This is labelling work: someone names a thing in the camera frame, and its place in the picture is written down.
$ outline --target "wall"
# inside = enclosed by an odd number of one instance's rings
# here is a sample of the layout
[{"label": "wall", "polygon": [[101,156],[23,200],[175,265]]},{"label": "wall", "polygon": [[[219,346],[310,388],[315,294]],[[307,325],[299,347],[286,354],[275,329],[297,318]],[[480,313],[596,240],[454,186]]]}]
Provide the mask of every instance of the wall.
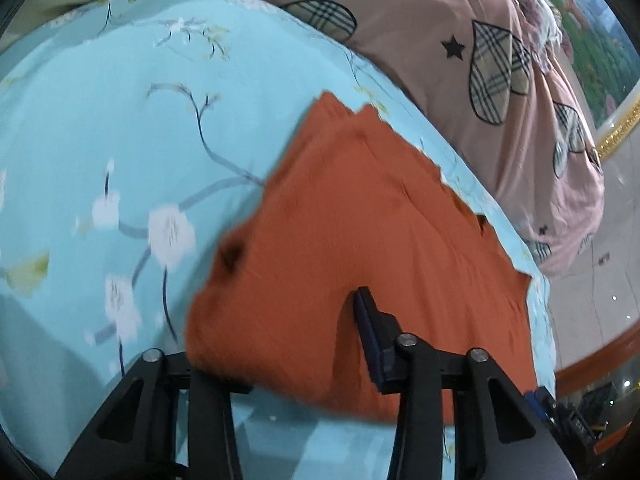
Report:
[{"label": "wall", "polygon": [[640,319],[640,126],[604,162],[604,173],[600,229],[551,287],[558,369],[593,354]]}]

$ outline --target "mattress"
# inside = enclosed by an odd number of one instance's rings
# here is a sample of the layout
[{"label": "mattress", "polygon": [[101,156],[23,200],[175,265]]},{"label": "mattress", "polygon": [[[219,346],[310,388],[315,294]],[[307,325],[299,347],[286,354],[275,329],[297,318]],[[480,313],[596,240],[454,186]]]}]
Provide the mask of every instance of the mattress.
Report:
[{"label": "mattress", "polygon": [[[369,61],[260,0],[101,0],[0,56],[0,420],[22,452],[53,473],[140,352],[182,349],[216,241],[254,211],[256,182],[324,90],[354,110],[373,104],[488,218],[532,276],[536,375],[554,391],[548,281],[465,163]],[[261,390],[233,407],[248,479],[386,478],[391,426]]]}]

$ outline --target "orange cloth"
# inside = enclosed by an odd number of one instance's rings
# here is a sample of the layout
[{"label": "orange cloth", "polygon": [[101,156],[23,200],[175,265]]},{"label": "orange cloth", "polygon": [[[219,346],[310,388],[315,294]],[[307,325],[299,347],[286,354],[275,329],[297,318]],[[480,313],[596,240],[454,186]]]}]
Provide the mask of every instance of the orange cloth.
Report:
[{"label": "orange cloth", "polygon": [[222,240],[188,316],[187,355],[313,406],[393,421],[399,399],[369,379],[350,292],[368,286],[436,348],[487,349],[525,391],[536,386],[528,284],[428,158],[371,106],[353,114],[325,93],[258,211]]}]

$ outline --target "painting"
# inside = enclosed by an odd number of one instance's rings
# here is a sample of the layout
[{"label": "painting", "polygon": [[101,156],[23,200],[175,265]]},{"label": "painting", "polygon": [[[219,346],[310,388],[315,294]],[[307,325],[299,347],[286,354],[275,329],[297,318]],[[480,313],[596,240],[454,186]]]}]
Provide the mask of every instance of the painting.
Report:
[{"label": "painting", "polygon": [[640,79],[640,56],[604,0],[549,0],[562,21],[562,50],[580,82],[597,129]]}]

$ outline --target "pink bedding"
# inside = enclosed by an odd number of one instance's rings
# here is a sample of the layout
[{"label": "pink bedding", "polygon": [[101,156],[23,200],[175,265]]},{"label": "pink bedding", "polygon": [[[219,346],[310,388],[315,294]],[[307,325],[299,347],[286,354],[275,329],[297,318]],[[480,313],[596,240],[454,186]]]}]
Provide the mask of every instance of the pink bedding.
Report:
[{"label": "pink bedding", "polygon": [[566,77],[552,53],[540,63],[540,37],[516,0],[267,1],[393,78],[496,198],[542,271],[568,269],[600,223],[602,169]]}]

